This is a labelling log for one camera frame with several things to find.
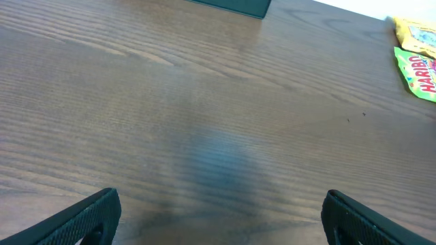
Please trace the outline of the yellow nuts bag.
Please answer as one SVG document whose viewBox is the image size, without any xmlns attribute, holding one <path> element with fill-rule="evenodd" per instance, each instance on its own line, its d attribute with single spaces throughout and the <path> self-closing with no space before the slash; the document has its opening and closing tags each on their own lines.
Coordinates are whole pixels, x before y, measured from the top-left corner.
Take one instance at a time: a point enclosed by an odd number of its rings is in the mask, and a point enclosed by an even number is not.
<svg viewBox="0 0 436 245">
<path fill-rule="evenodd" d="M 435 58 L 435 22 L 394 17 L 393 23 L 403 49 Z"/>
</svg>

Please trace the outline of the green Haribo gummy bag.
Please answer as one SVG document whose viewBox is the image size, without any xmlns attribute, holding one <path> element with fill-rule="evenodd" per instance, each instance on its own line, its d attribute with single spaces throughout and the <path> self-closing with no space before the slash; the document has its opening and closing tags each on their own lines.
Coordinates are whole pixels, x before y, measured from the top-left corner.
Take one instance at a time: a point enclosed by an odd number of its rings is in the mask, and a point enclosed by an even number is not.
<svg viewBox="0 0 436 245">
<path fill-rule="evenodd" d="M 394 55 L 410 91 L 420 99 L 435 102 L 435 60 L 394 48 Z"/>
</svg>

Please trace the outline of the black box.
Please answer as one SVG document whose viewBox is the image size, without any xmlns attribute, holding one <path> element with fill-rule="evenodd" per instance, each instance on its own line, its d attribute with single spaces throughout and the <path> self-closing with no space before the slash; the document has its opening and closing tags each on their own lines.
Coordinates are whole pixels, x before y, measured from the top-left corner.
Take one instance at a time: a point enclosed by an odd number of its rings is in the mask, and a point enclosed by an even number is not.
<svg viewBox="0 0 436 245">
<path fill-rule="evenodd" d="M 238 14 L 263 19 L 269 9 L 271 0 L 189 0 L 191 2 L 235 12 Z"/>
</svg>

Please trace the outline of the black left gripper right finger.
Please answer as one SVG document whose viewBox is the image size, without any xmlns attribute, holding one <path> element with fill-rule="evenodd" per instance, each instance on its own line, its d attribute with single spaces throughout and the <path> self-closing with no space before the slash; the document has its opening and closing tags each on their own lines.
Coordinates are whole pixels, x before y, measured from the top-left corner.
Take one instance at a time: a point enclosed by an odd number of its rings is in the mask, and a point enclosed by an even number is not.
<svg viewBox="0 0 436 245">
<path fill-rule="evenodd" d="M 321 218 L 329 245 L 435 245 L 334 189 L 326 194 Z"/>
</svg>

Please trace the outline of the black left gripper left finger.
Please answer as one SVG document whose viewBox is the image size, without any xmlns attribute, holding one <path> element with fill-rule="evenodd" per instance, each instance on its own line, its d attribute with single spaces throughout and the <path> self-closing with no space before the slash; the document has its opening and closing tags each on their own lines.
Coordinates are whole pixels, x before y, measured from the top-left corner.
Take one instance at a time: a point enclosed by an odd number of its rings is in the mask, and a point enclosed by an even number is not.
<svg viewBox="0 0 436 245">
<path fill-rule="evenodd" d="M 40 223 L 1 240 L 1 245 L 111 245 L 121 217 L 114 188 L 105 188 Z"/>
</svg>

